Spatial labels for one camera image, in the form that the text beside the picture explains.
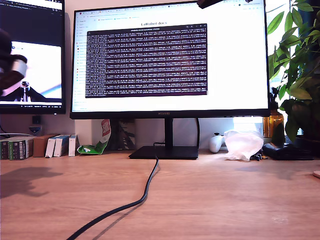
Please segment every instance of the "bottle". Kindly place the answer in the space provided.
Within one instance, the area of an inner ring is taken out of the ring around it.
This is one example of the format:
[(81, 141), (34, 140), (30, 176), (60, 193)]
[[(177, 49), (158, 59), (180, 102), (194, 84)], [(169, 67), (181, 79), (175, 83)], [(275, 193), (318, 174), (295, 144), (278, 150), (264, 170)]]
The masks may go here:
[(284, 124), (284, 116), (278, 112), (279, 105), (276, 102), (276, 97), (278, 95), (278, 90), (276, 88), (271, 89), (271, 98), (270, 98), (270, 116), (263, 118), (263, 136), (265, 138), (272, 138), (276, 127), (279, 124)]

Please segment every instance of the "game controller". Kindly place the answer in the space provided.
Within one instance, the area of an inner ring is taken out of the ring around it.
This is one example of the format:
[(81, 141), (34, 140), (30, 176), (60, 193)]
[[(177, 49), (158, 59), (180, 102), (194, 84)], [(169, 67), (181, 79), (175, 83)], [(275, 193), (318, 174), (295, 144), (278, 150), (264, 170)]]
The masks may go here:
[(209, 140), (209, 149), (212, 153), (219, 152), (221, 145), (225, 142), (225, 137), (215, 133), (215, 136)]

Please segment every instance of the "monitor stand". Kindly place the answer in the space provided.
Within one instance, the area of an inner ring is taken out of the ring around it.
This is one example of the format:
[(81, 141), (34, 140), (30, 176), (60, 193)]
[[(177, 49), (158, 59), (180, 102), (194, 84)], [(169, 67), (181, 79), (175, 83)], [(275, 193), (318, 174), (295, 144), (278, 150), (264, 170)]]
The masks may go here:
[(132, 153), (131, 159), (179, 159), (195, 160), (198, 158), (196, 146), (174, 146), (173, 118), (164, 119), (165, 146), (143, 146)]

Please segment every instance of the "brown box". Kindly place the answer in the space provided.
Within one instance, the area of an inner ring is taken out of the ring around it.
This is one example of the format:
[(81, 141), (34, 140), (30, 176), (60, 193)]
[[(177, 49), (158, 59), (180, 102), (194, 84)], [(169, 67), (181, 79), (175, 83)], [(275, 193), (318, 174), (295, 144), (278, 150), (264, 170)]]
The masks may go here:
[(58, 134), (48, 134), (37, 136), (33, 139), (33, 157), (44, 158), (46, 155), (48, 139), (57, 136)]

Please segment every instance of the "monitor bezel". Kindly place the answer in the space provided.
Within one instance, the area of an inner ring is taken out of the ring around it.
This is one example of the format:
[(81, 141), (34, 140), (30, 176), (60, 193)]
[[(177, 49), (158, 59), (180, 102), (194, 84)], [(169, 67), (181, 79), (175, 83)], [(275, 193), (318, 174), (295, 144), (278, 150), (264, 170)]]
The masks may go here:
[(24, 115), (53, 115), (53, 114), (66, 114), (66, 11), (65, 0), (60, 0), (62, 3), (62, 46), (61, 46), (61, 100), (62, 105), (60, 107), (48, 108), (48, 107), (13, 107), (12, 104), (6, 104), (2, 106), (0, 104), (0, 114), (24, 114)]
[(73, 111), (73, 89), (74, 89), (74, 65), (75, 65), (75, 29), (76, 15), (80, 12), (103, 11), (123, 8), (139, 8), (148, 6), (163, 6), (171, 4), (196, 3), (192, 1), (178, 1), (155, 4), (142, 4), (118, 7), (105, 7), (75, 10), (73, 15), (73, 44), (72, 44), (72, 82), (71, 82), (71, 104), (69, 117), (73, 120), (85, 119), (164, 119), (164, 118), (228, 118), (228, 117), (247, 117), (247, 116), (270, 116), (270, 82), (269, 82), (269, 64), (268, 64), (268, 32), (267, 32), (267, 12), (266, 0), (263, 0), (264, 8), (264, 26), (265, 26), (265, 50), (266, 50), (266, 73), (267, 73), (267, 89), (268, 89), (268, 108), (257, 109), (208, 109), (208, 110), (175, 110), (175, 111)]

